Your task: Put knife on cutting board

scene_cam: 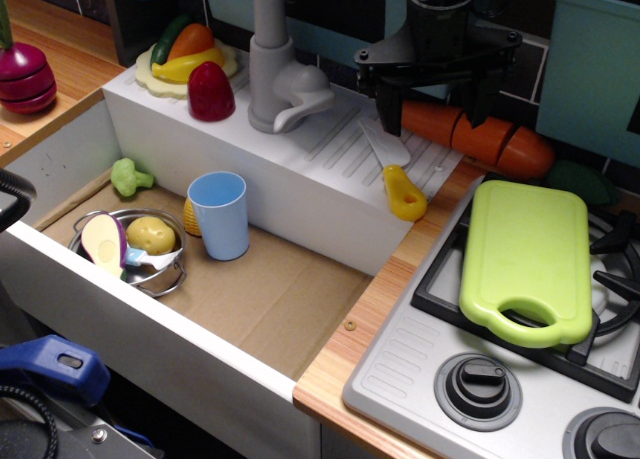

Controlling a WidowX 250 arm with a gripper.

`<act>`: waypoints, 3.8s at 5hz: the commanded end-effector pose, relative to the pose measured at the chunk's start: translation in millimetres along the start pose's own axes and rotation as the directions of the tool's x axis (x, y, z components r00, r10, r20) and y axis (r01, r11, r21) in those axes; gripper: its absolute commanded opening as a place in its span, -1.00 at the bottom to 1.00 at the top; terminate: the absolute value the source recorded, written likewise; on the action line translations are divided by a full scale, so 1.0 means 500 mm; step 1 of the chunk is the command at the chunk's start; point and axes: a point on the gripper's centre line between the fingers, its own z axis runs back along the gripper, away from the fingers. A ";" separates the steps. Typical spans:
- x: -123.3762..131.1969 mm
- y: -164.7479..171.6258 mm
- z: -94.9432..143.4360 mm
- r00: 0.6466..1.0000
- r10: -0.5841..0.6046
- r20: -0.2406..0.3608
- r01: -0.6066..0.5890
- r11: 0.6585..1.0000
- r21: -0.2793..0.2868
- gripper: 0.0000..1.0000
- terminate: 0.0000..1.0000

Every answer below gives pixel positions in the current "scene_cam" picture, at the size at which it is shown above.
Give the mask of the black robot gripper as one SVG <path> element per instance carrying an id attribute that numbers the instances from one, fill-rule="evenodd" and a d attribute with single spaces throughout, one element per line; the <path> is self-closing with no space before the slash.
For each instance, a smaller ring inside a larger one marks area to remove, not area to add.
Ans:
<path id="1" fill-rule="evenodd" d="M 464 112 L 471 127 L 477 128 L 490 116 L 522 41 L 516 31 L 477 25 L 458 32 L 446 28 L 413 31 L 404 25 L 394 35 L 355 53 L 358 90 L 376 95 L 384 131 L 399 137 L 401 89 L 464 84 Z"/>

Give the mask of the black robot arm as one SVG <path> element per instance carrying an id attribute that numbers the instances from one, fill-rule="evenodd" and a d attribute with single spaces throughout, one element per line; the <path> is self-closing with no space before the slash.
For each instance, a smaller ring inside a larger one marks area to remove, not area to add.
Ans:
<path id="1" fill-rule="evenodd" d="M 408 89 L 459 84 L 463 111 L 472 127 L 490 115 L 512 74 L 522 35 L 478 25 L 474 16 L 491 16 L 498 0 L 406 0 L 402 27 L 355 53 L 357 85 L 375 100 L 384 131 L 401 133 Z"/>

